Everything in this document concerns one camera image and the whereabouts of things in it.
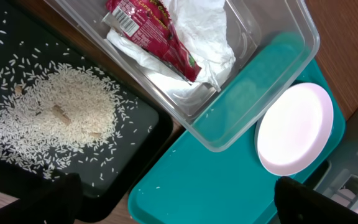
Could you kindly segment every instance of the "clear plastic container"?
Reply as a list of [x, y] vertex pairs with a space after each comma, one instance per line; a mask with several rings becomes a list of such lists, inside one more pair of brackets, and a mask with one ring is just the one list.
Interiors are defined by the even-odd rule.
[[112, 46], [107, 0], [46, 0], [130, 74], [209, 150], [227, 149], [316, 55], [319, 35], [304, 0], [226, 0], [227, 41], [236, 55], [222, 91], [151, 72]]

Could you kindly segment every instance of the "white napkin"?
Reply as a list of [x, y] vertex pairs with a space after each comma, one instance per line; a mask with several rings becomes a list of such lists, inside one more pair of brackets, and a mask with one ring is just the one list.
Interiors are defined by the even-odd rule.
[[[222, 83], [218, 83], [218, 77], [222, 80], [220, 76], [227, 76], [236, 61], [234, 52], [226, 40], [227, 21], [223, 9], [225, 0], [162, 0], [162, 2], [171, 15], [178, 38], [202, 68], [196, 82], [210, 83], [220, 91]], [[110, 30], [107, 39], [119, 50], [135, 59], [139, 65], [165, 76], [183, 79], [115, 30]]]

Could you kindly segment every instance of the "barcode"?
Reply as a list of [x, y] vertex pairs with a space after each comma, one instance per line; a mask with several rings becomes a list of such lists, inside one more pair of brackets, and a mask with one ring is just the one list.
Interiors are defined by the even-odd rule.
[[118, 6], [112, 12], [112, 15], [118, 20], [121, 29], [129, 36], [132, 37], [134, 33], [139, 29], [139, 25], [133, 21], [124, 11]]

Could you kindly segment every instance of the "wooden floor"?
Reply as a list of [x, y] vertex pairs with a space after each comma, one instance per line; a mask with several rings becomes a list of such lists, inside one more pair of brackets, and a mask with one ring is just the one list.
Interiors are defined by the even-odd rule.
[[[101, 66], [114, 71], [121, 80], [148, 96], [130, 76], [43, 1], [18, 1], [52, 27], [60, 30]], [[306, 4], [321, 36], [321, 47], [316, 56], [317, 62], [345, 118], [348, 119], [358, 108], [358, 0], [306, 0]], [[177, 133], [181, 131], [183, 131], [182, 128], [175, 122], [172, 139], [176, 138]], [[14, 200], [10, 196], [0, 194], [0, 208]], [[127, 195], [110, 216], [100, 223], [135, 223], [127, 211]]]

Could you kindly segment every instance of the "pile of rice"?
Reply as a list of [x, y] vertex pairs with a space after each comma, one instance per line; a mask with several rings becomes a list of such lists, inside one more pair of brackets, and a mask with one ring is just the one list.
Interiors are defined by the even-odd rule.
[[[112, 149], [114, 138], [122, 137], [116, 131], [117, 114], [129, 118], [115, 81], [93, 75], [92, 69], [52, 64], [55, 72], [33, 74], [28, 77], [35, 79], [31, 86], [22, 80], [23, 94], [3, 96], [6, 100], [0, 103], [0, 159], [34, 173], [44, 168], [46, 179], [54, 169], [68, 167], [85, 147], [96, 151], [108, 144]], [[56, 105], [69, 125], [52, 112]]]

